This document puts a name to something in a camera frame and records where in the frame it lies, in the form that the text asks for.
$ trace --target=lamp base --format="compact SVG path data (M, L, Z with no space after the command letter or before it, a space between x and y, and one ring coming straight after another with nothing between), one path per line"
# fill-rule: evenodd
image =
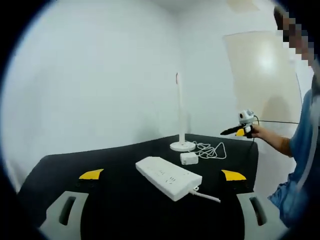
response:
M184 143L174 142L170 144L170 148L177 152L189 152L196 148L196 144L190 141L185 141Z

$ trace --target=yellow marker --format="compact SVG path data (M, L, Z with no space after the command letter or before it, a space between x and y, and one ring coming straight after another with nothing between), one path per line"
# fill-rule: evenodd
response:
M245 176L235 171L221 170L225 174L227 181L246 180Z
M244 136L245 135L245 130L243 129L243 128L241 128L241 129L239 129L237 132L236 132L236 134L235 134L236 136Z
M87 171L86 173L82 174L79 179L93 179L93 180L97 180L99 179L100 173L103 171L103 169L98 169L98 170L94 170L94 171Z

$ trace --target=power strip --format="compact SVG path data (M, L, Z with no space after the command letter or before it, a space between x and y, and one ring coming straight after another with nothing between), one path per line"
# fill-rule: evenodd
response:
M173 201L183 198L202 182L202 176L157 156L148 156L138 161L135 167Z

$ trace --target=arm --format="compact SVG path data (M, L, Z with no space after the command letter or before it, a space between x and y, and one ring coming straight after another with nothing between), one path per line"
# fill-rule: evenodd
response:
M264 140L278 152L292 158L289 138L280 136L272 131L269 131L255 124L253 124L252 126L253 126L252 136L254 138L260 138Z

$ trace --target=white charger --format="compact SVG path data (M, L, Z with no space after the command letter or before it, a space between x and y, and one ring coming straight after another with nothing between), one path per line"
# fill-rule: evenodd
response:
M182 165L197 164L199 162L199 158L194 152L181 153L180 160Z

